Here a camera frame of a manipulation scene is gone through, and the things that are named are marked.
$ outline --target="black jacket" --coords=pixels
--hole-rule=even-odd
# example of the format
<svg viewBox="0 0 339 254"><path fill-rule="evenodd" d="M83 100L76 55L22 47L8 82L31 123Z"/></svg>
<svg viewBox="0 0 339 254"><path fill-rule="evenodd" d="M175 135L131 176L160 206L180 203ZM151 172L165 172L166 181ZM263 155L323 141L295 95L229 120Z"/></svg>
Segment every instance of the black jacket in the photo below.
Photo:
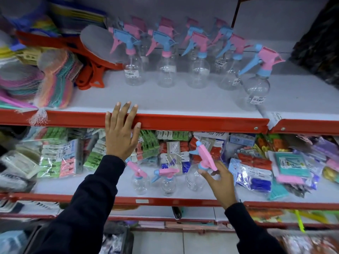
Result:
<svg viewBox="0 0 339 254"><path fill-rule="evenodd" d="M114 204L116 185L125 169L118 157L106 155L93 175L88 175L74 193L70 205L48 227L43 244L35 254L97 254L104 224ZM240 254L284 253L278 241L256 225L242 203L226 211L240 241Z"/></svg>

